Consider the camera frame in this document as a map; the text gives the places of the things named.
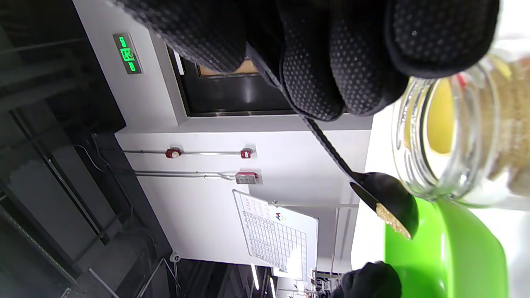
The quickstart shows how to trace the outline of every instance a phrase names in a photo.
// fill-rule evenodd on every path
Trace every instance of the whiteboard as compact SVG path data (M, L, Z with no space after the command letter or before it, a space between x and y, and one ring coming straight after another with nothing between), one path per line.
M283 276L310 281L316 270L319 220L232 190L249 255Z

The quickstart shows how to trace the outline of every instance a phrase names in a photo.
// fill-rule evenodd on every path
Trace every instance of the grid chart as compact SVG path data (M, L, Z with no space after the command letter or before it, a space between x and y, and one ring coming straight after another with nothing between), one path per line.
M252 212L242 211L242 215L251 256L286 272L287 261L298 250L301 272L307 272L307 239L304 232Z

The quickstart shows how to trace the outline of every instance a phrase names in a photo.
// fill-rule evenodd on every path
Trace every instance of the ceiling light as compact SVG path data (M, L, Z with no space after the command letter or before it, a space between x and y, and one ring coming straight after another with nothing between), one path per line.
M274 281L272 280L272 277L269 277L269 278L270 278L270 288L272 291L272 298L276 298L276 290L274 289Z
M256 291L259 291L260 283L258 282L258 273L256 272L256 266L254 264L250 264L250 267L252 268L252 276L254 277L254 287L256 288Z

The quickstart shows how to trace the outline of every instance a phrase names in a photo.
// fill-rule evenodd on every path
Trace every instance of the red fire alarm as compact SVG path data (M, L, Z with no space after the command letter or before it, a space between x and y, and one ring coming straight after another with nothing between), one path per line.
M250 148L243 148L241 150L241 158L242 159L249 159L251 154L252 154L252 149L250 149Z
M238 172L235 175L237 184L256 184L258 183L258 174L254 172Z
M182 150L180 148L169 148L166 150L166 157L169 159L176 159L180 155L182 155Z

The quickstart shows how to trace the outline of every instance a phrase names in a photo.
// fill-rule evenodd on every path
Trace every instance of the glass jar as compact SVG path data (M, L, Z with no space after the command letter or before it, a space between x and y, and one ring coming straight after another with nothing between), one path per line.
M530 210L530 40L499 41L451 77L412 78L392 123L411 194Z

